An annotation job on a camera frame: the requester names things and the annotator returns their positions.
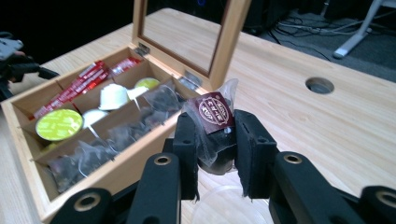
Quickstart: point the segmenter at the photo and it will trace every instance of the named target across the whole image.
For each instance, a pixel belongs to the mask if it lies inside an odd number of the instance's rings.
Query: box lid
[[[157,0],[134,1],[133,44],[148,49],[149,57],[182,74],[180,82],[187,81],[191,89],[219,88],[226,77],[250,0],[220,1],[224,11],[211,8],[211,14],[220,16],[219,23],[196,17],[199,14],[196,10],[212,7],[205,5],[206,1],[191,1],[197,7],[190,10],[194,16],[187,10],[170,8],[173,1],[164,2],[167,4]],[[176,6],[183,4],[188,3],[179,1]]]

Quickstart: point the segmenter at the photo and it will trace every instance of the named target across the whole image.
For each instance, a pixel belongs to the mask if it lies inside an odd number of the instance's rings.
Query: brown label
[[[201,121],[206,134],[234,126],[233,113],[218,91],[190,99],[187,104]]]

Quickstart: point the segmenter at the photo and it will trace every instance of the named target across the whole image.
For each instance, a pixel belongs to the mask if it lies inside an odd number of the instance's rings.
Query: wooden table
[[[130,43],[131,32],[132,24],[43,66],[60,74],[73,71]],[[310,91],[305,82],[311,77],[326,78],[334,91]],[[395,83],[246,34],[240,35],[230,78],[239,79],[235,108],[255,114],[279,150],[305,155],[332,185],[353,195],[369,185],[396,189]],[[10,89],[18,93],[44,81],[27,75]],[[0,125],[0,222],[38,223],[3,113]],[[204,197],[221,186],[239,186],[236,172],[199,176]],[[183,202],[182,223],[191,223],[197,205]]]

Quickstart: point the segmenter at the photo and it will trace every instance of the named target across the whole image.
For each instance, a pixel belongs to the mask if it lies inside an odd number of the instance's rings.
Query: glass lid panel
[[[208,76],[226,5],[227,0],[148,0],[142,37]]]

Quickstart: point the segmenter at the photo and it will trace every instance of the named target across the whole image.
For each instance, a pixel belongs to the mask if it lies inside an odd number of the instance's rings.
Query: yellow-green lid
[[[77,133],[82,127],[82,116],[70,109],[49,112],[35,125],[37,134],[49,141],[61,141]]]

